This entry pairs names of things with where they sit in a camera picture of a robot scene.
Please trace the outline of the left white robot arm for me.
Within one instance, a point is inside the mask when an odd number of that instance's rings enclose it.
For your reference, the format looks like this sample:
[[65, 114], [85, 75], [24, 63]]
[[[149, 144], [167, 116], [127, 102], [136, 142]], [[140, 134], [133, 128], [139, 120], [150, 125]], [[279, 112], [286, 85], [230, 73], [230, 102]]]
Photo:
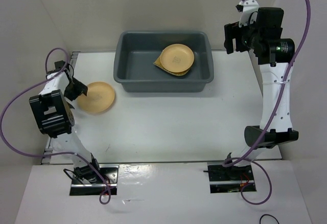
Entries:
[[59, 144], [58, 152], [72, 152], [69, 157], [73, 161], [73, 174], [79, 182], [99, 183], [102, 170], [97, 160], [81, 143], [74, 129], [74, 108], [70, 101], [80, 95], [87, 95], [88, 88], [74, 77], [65, 62], [55, 62], [55, 69], [47, 71], [49, 81], [43, 90], [29, 99], [36, 124], [42, 134], [48, 135]]

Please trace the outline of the grey plastic bin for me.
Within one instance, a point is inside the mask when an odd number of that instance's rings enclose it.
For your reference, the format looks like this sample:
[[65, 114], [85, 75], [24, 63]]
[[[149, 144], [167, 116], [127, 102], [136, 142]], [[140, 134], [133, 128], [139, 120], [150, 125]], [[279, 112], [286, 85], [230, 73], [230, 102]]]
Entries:
[[[154, 62], [163, 49], [180, 43], [194, 53], [194, 64], [174, 76]], [[116, 46], [113, 78], [130, 93], [197, 93], [214, 79], [214, 63], [207, 35], [192, 30], [126, 31]]]

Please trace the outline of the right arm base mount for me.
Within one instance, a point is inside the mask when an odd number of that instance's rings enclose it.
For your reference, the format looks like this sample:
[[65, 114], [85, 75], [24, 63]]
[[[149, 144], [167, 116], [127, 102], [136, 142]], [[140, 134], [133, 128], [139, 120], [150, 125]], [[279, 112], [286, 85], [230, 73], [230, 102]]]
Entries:
[[245, 186], [244, 192], [256, 192], [252, 167], [225, 168], [222, 163], [207, 163], [207, 173], [211, 193], [238, 193]]

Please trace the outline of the woven bamboo tray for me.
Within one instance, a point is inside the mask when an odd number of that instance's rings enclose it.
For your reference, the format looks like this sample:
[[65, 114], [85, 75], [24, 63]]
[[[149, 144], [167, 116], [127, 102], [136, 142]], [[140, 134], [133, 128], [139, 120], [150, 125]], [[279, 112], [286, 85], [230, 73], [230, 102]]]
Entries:
[[164, 72], [168, 73], [168, 74], [171, 74], [173, 76], [177, 76], [177, 77], [181, 77], [181, 76], [184, 76], [186, 75], [189, 71], [190, 71], [190, 68], [187, 69], [186, 71], [183, 71], [183, 72], [179, 72], [179, 73], [174, 73], [174, 72], [170, 72], [168, 71], [167, 69], [164, 68], [164, 66], [161, 64], [161, 56], [159, 55], [159, 57], [153, 62], [153, 64], [160, 68], [161, 70], [163, 70]]

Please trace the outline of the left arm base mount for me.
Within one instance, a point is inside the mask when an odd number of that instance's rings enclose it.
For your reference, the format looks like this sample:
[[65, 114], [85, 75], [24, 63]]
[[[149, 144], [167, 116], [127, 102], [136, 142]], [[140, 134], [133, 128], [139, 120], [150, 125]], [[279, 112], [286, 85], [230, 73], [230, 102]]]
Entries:
[[[77, 178], [74, 172], [70, 169], [63, 169], [63, 172], [71, 180], [70, 196], [90, 196], [99, 195], [106, 189], [106, 185], [99, 178], [94, 182], [90, 183], [85, 179]], [[117, 183], [119, 166], [111, 164], [100, 164], [99, 172], [110, 186], [111, 195], [117, 195]]]

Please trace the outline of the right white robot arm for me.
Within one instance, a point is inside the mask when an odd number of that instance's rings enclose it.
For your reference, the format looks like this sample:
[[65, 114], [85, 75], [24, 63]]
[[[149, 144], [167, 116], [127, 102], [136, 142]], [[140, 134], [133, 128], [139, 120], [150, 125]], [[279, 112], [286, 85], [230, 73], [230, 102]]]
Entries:
[[246, 126], [246, 148], [240, 155], [230, 153], [224, 161], [224, 174], [236, 179], [265, 149], [297, 141], [290, 115], [290, 79], [295, 43], [282, 38], [284, 11], [275, 7], [237, 6], [238, 22], [224, 27], [227, 54], [252, 50], [258, 59], [263, 84], [263, 113], [259, 125]]

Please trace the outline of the yellow bear plate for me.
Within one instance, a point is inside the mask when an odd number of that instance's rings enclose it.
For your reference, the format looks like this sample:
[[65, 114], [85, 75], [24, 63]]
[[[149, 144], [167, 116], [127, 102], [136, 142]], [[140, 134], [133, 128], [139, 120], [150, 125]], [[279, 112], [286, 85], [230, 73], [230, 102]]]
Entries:
[[172, 73], [181, 73], [193, 65], [194, 53], [186, 45], [172, 44], [162, 51], [160, 62], [166, 70]]
[[115, 100], [114, 88], [106, 82], [93, 82], [88, 86], [87, 95], [77, 98], [78, 107], [89, 114], [100, 114], [108, 110]]

